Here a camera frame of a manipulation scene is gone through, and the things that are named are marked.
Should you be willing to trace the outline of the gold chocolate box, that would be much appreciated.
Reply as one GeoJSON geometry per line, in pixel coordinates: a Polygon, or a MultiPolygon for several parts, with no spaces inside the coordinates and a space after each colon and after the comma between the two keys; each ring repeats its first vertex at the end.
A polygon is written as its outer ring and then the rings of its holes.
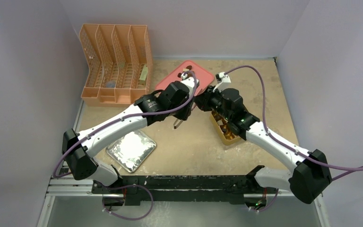
{"type": "Polygon", "coordinates": [[[212,122],[215,131],[217,132],[221,142],[226,145],[230,146],[232,144],[237,143],[241,140],[241,138],[235,135],[228,127],[227,121],[215,111],[211,112],[210,121],[212,122]]]}

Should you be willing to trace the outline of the pink tongs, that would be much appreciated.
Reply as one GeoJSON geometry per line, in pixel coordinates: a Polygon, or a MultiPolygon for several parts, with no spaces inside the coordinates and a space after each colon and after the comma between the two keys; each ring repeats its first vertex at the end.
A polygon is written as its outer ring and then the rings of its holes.
{"type": "Polygon", "coordinates": [[[176,119],[175,122],[173,123],[173,128],[177,129],[182,123],[183,123],[183,120],[176,119]]]}

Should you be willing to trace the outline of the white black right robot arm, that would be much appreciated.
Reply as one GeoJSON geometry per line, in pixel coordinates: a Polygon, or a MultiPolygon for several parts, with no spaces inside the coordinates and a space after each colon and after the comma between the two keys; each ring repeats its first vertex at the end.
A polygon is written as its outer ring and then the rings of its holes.
{"type": "Polygon", "coordinates": [[[194,101],[200,110],[219,114],[235,135],[261,147],[287,168],[282,171],[261,167],[246,180],[251,192],[264,187],[289,190],[301,202],[311,204],[332,182],[322,151],[301,148],[264,126],[246,109],[238,90],[227,88],[219,92],[209,86],[194,101]]]}

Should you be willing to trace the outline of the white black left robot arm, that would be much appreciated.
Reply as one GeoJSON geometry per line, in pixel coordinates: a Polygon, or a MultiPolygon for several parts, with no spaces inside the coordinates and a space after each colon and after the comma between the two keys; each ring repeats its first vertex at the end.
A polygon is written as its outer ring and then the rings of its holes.
{"type": "Polygon", "coordinates": [[[68,164],[69,173],[78,181],[92,178],[102,183],[109,193],[119,192],[122,180],[118,171],[94,157],[117,139],[168,116],[185,121],[198,84],[193,78],[174,81],[164,90],[143,95],[120,114],[93,128],[65,131],[61,160],[68,164]]]}

